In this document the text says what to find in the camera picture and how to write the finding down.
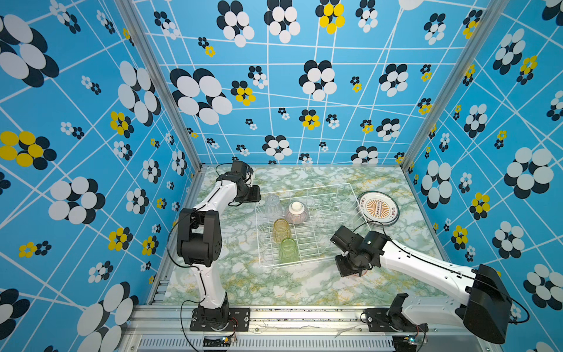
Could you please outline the clear drinking glass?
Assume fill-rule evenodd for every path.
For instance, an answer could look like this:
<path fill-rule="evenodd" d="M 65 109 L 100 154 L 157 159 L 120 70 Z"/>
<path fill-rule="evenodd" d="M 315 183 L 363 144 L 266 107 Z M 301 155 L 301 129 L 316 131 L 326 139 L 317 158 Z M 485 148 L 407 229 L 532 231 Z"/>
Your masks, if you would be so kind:
<path fill-rule="evenodd" d="M 281 200 L 276 194 L 270 194 L 265 198 L 264 212 L 269 221 L 276 221 L 284 216 Z"/>

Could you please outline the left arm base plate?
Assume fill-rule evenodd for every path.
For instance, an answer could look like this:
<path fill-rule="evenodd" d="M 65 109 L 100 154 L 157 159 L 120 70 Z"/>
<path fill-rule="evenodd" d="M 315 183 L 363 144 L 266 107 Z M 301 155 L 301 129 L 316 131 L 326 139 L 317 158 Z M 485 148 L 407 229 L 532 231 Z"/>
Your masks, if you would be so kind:
<path fill-rule="evenodd" d="M 193 310 L 190 331 L 222 332 L 249 331 L 251 310 L 249 308 L 206 309 L 198 307 Z"/>

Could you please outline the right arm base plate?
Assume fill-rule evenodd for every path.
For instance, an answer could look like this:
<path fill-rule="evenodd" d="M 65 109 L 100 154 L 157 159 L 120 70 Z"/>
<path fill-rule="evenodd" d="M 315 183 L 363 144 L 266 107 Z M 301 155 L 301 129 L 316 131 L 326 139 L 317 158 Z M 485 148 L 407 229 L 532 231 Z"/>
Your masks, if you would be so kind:
<path fill-rule="evenodd" d="M 415 325 L 405 318 L 401 312 L 391 311 L 389 308 L 365 309 L 360 320 L 368 326 L 370 332 L 428 332 L 427 324 Z"/>

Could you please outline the white plate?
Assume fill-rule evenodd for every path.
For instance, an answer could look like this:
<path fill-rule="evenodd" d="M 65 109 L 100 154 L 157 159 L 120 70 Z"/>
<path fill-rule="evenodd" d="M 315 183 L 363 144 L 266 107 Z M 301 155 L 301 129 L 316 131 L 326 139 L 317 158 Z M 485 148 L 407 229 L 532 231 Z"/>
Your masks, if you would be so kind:
<path fill-rule="evenodd" d="M 367 220 L 377 221 L 385 226 L 390 226 L 399 219 L 400 209 L 397 203 L 383 192 L 364 192 L 359 195 L 358 203 L 359 212 Z"/>

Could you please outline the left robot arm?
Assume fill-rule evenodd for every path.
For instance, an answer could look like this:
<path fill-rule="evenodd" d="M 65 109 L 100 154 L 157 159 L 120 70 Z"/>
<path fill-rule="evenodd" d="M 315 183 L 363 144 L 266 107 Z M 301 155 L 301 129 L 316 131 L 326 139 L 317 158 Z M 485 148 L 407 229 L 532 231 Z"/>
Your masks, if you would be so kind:
<path fill-rule="evenodd" d="M 260 187 L 252 183 L 254 170 L 234 161 L 231 170 L 219 175 L 211 193 L 193 208 L 180 212 L 177 223 L 177 255 L 184 268 L 194 272 L 199 289 L 195 309 L 198 320 L 220 330 L 229 323 L 230 307 L 215 262 L 222 250 L 220 218 L 230 205 L 259 202 Z"/>

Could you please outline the green drinking glass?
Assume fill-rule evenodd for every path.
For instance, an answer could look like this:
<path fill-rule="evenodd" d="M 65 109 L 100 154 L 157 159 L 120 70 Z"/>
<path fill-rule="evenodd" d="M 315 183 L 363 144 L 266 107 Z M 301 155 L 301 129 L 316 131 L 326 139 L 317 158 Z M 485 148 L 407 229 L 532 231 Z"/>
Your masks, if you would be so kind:
<path fill-rule="evenodd" d="M 299 247 L 292 238 L 286 238 L 280 243 L 279 261 L 282 264 L 300 261 Z"/>

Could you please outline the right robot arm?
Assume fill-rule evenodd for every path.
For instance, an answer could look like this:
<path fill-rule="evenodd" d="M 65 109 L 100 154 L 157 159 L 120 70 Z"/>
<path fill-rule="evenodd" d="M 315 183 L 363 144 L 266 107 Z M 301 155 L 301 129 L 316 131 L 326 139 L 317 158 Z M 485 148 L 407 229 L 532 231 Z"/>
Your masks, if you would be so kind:
<path fill-rule="evenodd" d="M 360 277 L 372 268 L 409 275 L 447 295 L 422 298 L 399 293 L 380 315 L 366 316 L 397 331 L 428 331 L 431 324 L 464 327 L 489 343 L 506 341 L 513 299 L 495 269 L 455 265 L 392 240 L 384 231 L 366 236 L 341 226 L 331 237 L 341 254 L 335 257 L 342 277 Z"/>

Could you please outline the yellow drinking glass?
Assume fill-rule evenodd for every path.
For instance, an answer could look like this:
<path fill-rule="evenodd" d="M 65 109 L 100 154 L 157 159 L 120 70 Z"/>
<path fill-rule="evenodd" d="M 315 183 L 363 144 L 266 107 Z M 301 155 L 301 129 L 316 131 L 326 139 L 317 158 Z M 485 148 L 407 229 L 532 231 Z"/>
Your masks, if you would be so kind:
<path fill-rule="evenodd" d="M 285 239 L 292 238 L 289 222 L 286 219 L 277 219 L 273 224 L 272 236 L 275 243 L 281 243 Z"/>

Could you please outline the striped ceramic bowl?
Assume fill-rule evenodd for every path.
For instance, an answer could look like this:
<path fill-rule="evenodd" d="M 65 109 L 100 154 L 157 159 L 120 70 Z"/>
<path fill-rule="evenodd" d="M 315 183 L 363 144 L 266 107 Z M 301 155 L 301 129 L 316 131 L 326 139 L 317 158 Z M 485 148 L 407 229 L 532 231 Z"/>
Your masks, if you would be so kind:
<path fill-rule="evenodd" d="M 309 212 L 303 202 L 292 202 L 286 211 L 284 218 L 290 224 L 302 224 L 309 218 Z"/>

